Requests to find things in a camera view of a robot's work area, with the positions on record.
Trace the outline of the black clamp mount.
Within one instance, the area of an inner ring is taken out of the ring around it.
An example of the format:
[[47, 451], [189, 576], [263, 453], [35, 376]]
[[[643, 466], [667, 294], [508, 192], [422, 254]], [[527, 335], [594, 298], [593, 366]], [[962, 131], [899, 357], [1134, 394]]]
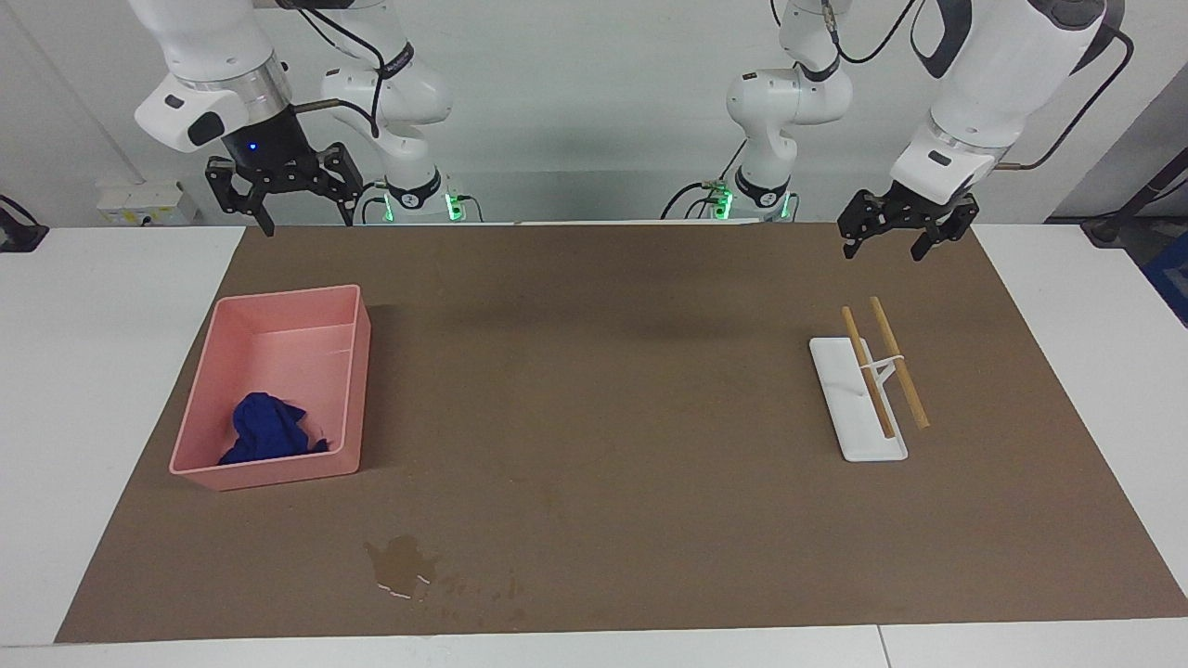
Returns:
[[0, 253], [29, 253], [42, 245], [50, 228], [38, 223], [15, 198], [0, 194], [0, 232], [4, 232]]

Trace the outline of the blue cloth towel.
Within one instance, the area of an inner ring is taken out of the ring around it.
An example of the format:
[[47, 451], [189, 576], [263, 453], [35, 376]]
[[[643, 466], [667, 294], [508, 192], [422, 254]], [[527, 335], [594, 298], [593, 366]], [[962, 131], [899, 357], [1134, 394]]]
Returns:
[[308, 411], [266, 392], [252, 392], [232, 414], [236, 439], [219, 459], [220, 466], [305, 456], [329, 450], [324, 437], [312, 440], [303, 428]]

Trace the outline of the pink plastic bin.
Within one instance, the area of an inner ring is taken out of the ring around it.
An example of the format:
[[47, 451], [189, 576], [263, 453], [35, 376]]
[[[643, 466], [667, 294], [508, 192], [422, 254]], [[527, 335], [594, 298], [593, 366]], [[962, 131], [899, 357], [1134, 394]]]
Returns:
[[[213, 305], [169, 470], [230, 491], [350, 475], [361, 464], [372, 322], [360, 286], [225, 297]], [[234, 407], [264, 392], [301, 407], [326, 450], [221, 464], [236, 439]]]

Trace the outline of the white power strip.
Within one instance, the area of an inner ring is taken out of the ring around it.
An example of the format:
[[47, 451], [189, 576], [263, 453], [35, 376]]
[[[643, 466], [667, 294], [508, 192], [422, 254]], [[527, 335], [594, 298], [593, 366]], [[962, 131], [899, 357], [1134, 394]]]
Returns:
[[200, 222], [200, 208], [177, 181], [102, 187], [95, 212], [106, 223], [135, 227]]

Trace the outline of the water puddle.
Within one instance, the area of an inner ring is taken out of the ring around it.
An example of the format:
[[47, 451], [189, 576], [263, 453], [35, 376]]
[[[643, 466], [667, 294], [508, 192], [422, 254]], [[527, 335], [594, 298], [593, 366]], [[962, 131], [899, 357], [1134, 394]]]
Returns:
[[426, 557], [421, 552], [419, 541], [411, 535], [399, 535], [385, 546], [364, 543], [369, 559], [375, 586], [386, 595], [402, 600], [423, 597], [432, 580], [437, 579], [437, 557]]

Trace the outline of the white towel rack base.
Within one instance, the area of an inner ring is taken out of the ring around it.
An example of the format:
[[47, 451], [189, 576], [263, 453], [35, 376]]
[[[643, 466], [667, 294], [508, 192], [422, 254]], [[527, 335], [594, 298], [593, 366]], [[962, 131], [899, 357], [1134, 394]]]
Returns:
[[909, 450], [885, 389], [886, 382], [896, 373], [891, 357], [872, 363], [883, 401], [887, 407], [887, 415], [895, 423], [895, 437], [887, 439], [881, 434], [848, 339], [813, 338], [807, 347], [810, 349], [819, 374], [820, 387], [843, 460], [847, 462], [906, 460]]

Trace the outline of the black metal stand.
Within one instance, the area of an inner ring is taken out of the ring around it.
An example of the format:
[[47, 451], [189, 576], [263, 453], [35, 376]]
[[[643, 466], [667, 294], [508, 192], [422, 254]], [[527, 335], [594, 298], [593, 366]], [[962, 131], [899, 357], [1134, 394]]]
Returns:
[[1168, 160], [1168, 163], [1155, 174], [1154, 178], [1140, 187], [1129, 201], [1116, 208], [1114, 212], [1102, 212], [1102, 214], [1075, 215], [1075, 216], [1049, 216], [1045, 225], [1078, 225], [1087, 240], [1099, 248], [1120, 248], [1119, 241], [1121, 229], [1144, 212], [1146, 207], [1169, 198], [1183, 190], [1188, 185], [1188, 147]]

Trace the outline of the wooden rack rod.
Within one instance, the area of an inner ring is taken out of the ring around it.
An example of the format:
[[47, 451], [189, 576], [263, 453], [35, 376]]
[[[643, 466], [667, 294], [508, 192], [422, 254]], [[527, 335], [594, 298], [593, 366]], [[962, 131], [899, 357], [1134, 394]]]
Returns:
[[848, 305], [841, 307], [841, 315], [843, 316], [849, 347], [852, 347], [853, 354], [857, 357], [858, 368], [872, 402], [881, 434], [887, 439], [895, 437], [895, 423], [892, 423], [890, 415], [887, 415], [887, 407], [880, 393], [880, 384], [873, 372], [872, 359], [868, 357], [864, 340], [859, 334], [857, 319], [854, 319], [853, 311]]
[[933, 421], [930, 421], [928, 414], [925, 414], [925, 407], [923, 407], [915, 379], [908, 367], [906, 358], [904, 357], [895, 335], [895, 329], [892, 329], [890, 321], [887, 321], [887, 315], [881, 301], [878, 300], [877, 296], [871, 296], [870, 304], [873, 315], [876, 316], [883, 342], [887, 349], [887, 355], [890, 355], [891, 361], [895, 363], [896, 374], [905, 396], [909, 410], [912, 414], [915, 424], [918, 429], [928, 429], [933, 426]]

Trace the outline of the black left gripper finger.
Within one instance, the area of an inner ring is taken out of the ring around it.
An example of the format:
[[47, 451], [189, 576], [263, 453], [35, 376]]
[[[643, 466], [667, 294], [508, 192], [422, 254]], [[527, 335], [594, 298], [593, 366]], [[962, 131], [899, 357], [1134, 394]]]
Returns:
[[910, 247], [914, 261], [923, 261], [925, 254], [939, 244], [962, 239], [975, 218], [977, 206], [958, 206], [942, 223], [925, 225], [924, 232]]
[[843, 237], [843, 256], [849, 259], [857, 254], [865, 240], [881, 237], [891, 231], [892, 225], [887, 223], [885, 208], [887, 198], [874, 193], [861, 189], [854, 194], [853, 198], [845, 206], [843, 212], [838, 216], [838, 228], [840, 237]]

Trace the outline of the brown table mat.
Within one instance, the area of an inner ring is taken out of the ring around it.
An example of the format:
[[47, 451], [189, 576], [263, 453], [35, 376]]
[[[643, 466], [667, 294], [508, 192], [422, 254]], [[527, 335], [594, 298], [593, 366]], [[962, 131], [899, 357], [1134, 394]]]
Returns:
[[[361, 466], [169, 470], [191, 348], [62, 643], [1188, 617], [1188, 595], [973, 237], [846, 261], [827, 225], [293, 227], [217, 295], [360, 286]], [[843, 460], [807, 344], [886, 311], [933, 421]], [[375, 586], [365, 542], [437, 557]]]

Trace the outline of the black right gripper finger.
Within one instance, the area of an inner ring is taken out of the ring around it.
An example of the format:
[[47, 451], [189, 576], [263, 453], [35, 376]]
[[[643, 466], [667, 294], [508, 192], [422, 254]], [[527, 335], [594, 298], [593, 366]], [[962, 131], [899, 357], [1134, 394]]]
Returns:
[[345, 225], [353, 225], [365, 182], [343, 141], [335, 141], [316, 153], [317, 169], [311, 177], [312, 193], [339, 207]]
[[[234, 178], [249, 183], [249, 190], [240, 193]], [[247, 168], [230, 158], [211, 156], [206, 163], [206, 178], [211, 185], [213, 197], [226, 214], [249, 216], [263, 229], [264, 237], [274, 237], [276, 225], [265, 208], [265, 198], [272, 193], [274, 174], [268, 170]]]

